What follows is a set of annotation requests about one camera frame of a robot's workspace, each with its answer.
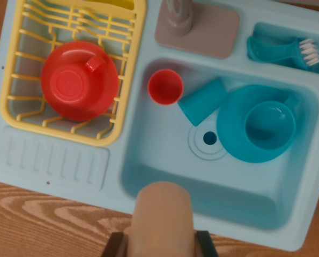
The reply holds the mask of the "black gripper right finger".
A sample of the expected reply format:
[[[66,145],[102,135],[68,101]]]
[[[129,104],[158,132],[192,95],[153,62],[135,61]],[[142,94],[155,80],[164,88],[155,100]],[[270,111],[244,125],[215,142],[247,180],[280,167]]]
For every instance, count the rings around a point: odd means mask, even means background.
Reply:
[[[208,231],[197,231],[195,233],[195,256],[218,257],[218,253]]]

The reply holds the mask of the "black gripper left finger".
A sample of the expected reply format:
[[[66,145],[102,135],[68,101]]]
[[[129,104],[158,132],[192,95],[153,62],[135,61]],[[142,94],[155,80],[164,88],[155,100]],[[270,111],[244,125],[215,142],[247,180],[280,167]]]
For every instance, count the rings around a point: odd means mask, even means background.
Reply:
[[[128,236],[123,232],[113,232],[101,257],[124,257],[127,255]]]

